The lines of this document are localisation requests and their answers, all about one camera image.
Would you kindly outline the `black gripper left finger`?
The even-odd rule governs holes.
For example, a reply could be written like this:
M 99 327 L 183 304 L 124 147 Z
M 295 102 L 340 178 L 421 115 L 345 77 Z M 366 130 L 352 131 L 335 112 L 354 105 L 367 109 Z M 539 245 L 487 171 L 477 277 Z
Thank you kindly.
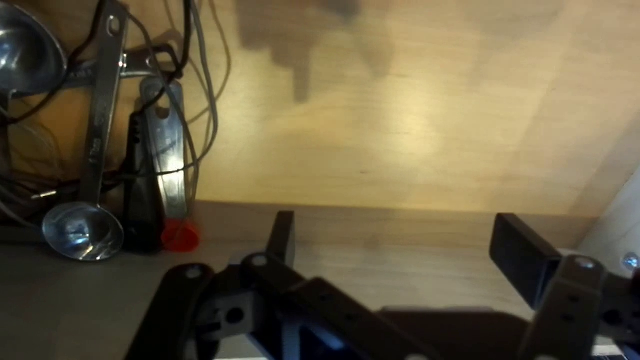
M 295 214 L 291 209 L 276 214 L 266 252 L 287 266 L 293 263 Z

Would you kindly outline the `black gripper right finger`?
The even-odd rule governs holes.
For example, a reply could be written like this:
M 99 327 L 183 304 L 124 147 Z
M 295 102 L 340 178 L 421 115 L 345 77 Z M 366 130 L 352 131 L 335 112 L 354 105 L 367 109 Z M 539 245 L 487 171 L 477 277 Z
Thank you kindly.
M 562 254 L 515 214 L 497 214 L 490 260 L 530 308 L 537 308 Z

